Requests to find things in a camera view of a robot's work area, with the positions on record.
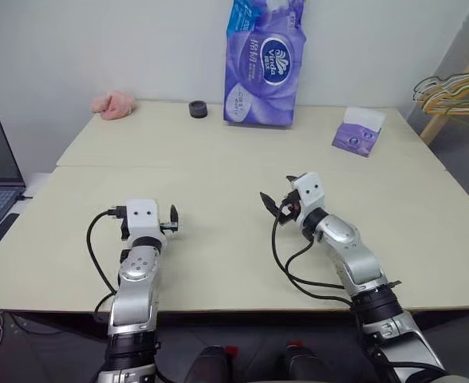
tissue box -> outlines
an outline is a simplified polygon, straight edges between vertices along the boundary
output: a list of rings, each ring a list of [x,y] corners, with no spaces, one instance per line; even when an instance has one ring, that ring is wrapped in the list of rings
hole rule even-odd
[[[385,113],[372,109],[347,108],[332,145],[368,157],[380,135]]]

black lid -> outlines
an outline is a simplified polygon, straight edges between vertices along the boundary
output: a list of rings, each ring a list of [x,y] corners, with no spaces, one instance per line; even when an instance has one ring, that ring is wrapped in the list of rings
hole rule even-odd
[[[194,118],[204,118],[208,115],[208,108],[204,101],[192,101],[188,104],[188,109],[190,110],[190,115]]]

plastic packaging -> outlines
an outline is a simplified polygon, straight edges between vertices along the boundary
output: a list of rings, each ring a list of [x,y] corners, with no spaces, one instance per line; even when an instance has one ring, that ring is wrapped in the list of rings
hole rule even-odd
[[[224,120],[290,125],[305,35],[304,0],[234,0],[227,27]]]

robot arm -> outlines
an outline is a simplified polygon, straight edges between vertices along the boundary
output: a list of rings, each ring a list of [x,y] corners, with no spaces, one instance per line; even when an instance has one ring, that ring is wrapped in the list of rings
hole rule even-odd
[[[261,193],[263,203],[280,224],[294,220],[307,239],[326,244],[327,254],[352,299],[352,310],[371,344],[370,357],[376,365],[385,366],[381,374],[389,381],[401,382],[411,382],[413,376],[424,378],[425,374],[431,374],[431,380],[441,376],[443,366],[439,358],[391,290],[398,282],[388,282],[377,258],[362,243],[352,224],[324,210],[325,193],[319,176],[306,173],[287,179],[293,191],[281,207]],[[430,369],[405,367],[420,364],[433,366],[436,374]]]
[[[167,246],[163,230],[178,230],[178,213],[160,223],[153,199],[133,199],[114,210],[122,218],[119,290],[108,320],[108,348],[99,383],[154,382],[156,315],[160,284],[160,256]]]

gray floor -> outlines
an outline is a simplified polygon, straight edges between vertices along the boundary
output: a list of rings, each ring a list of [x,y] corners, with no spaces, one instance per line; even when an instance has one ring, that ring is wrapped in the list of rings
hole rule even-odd
[[[55,331],[26,323],[34,331]],[[451,372],[469,377],[469,318],[429,330],[427,337]],[[359,363],[361,352],[349,330],[174,328],[160,331],[160,340],[159,367],[177,382],[183,381],[194,358],[206,345],[238,347],[239,354],[234,361],[236,381],[272,378],[275,362],[286,342],[297,340],[323,357],[343,381],[371,376],[370,367]],[[104,344],[74,334],[28,335],[12,326],[6,315],[0,348],[0,383],[87,382],[103,361],[103,353]]]

